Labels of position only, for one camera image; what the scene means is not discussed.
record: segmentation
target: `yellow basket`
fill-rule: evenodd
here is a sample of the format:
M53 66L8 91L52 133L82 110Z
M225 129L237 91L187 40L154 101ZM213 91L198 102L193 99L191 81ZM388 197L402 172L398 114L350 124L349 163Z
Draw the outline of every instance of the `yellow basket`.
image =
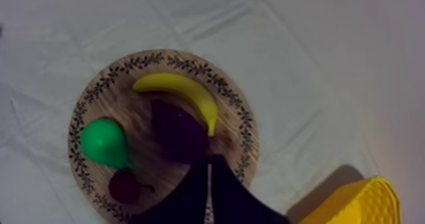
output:
M401 224L400 205L382 177L337 189L299 224Z

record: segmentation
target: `plastic fruit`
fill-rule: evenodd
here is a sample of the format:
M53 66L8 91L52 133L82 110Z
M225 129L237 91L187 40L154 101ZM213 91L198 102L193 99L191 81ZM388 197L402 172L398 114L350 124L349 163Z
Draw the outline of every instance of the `plastic fruit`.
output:
M109 181L109 194L123 204L132 204L139 199L141 188L155 192L151 185L140 184L131 170L118 170Z
M208 126L208 135L214 136L218 116L217 104L209 91L196 81L174 73L154 73L138 79L133 84L138 92L174 92L188 99L201 114Z
M91 121L84 128L80 143L84 155L92 161L111 168L130 167L125 134L113 120Z
M196 163L209 149L207 132L182 108L160 100L152 104L152 131L156 140L173 160Z

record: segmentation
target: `green pear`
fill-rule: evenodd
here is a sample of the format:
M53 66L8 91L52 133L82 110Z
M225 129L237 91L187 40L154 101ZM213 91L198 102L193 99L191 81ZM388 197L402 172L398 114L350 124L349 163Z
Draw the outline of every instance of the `green pear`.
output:
M81 134L81 150L92 161L111 168L129 168L127 142L121 127L113 120L91 121Z

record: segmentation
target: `wooden plate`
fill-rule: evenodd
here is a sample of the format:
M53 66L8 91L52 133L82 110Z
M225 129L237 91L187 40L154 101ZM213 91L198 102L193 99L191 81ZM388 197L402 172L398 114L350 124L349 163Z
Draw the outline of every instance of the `wooden plate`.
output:
M236 177L247 187L258 157L257 127L245 97L226 74L197 56L172 50L151 50L125 56L101 71L78 100L69 128L68 152L78 186L93 207L111 223L125 223L132 215L153 207L181 182L189 165L163 156L150 130L152 99L177 103L194 117L192 108L167 93L137 93L133 83L150 73L170 72L192 78L214 96L219 111L211 152L224 154ZM130 160L137 180L155 187L142 190L137 204L124 205L109 196L108 183L116 170L93 163L80 149L80 135L90 121L109 117L121 123L130 143Z

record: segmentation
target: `yellow banana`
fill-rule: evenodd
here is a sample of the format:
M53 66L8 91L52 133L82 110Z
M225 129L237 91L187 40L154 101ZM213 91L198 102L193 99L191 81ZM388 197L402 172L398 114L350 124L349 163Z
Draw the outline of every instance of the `yellow banana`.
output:
M188 99L201 114L208 126L208 136L214 136L218 109L213 96L196 81L174 73L154 73L138 79L133 84L137 92L166 91Z

